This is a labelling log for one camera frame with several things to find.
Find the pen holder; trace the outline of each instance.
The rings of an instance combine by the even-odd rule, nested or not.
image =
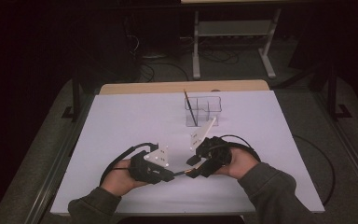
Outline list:
[[[186,126],[200,127],[209,119],[216,117],[213,126],[219,125],[222,112],[221,99],[218,96],[188,97],[190,106],[185,99]]]

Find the person's left hand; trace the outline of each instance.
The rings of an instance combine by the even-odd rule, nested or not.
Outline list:
[[[131,160],[119,161],[115,168],[129,168]],[[104,179],[101,188],[106,189],[116,196],[123,196],[132,189],[147,185],[142,181],[136,181],[130,176],[128,170],[112,170]]]

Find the dark sleeve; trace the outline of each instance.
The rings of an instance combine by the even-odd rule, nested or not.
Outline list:
[[[109,223],[120,201],[121,197],[98,187],[89,195],[69,202],[72,223]]]
[[[260,223],[323,223],[296,197],[296,181],[287,173],[261,162],[238,182]]]

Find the hand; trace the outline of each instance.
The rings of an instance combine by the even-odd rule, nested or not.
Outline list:
[[[119,161],[115,168],[128,168],[131,165],[131,160]],[[123,196],[132,189],[147,185],[142,181],[136,181],[130,176],[128,170],[112,170],[104,179],[101,188],[106,189],[116,196]]]
[[[249,152],[236,147],[232,147],[231,164],[223,166],[214,174],[228,175],[236,179],[241,179],[257,164],[258,161]]]

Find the person's right hand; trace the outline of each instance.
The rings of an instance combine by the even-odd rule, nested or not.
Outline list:
[[[240,179],[258,164],[258,161],[245,150],[232,147],[231,155],[231,164],[217,170],[215,175],[228,175]]]

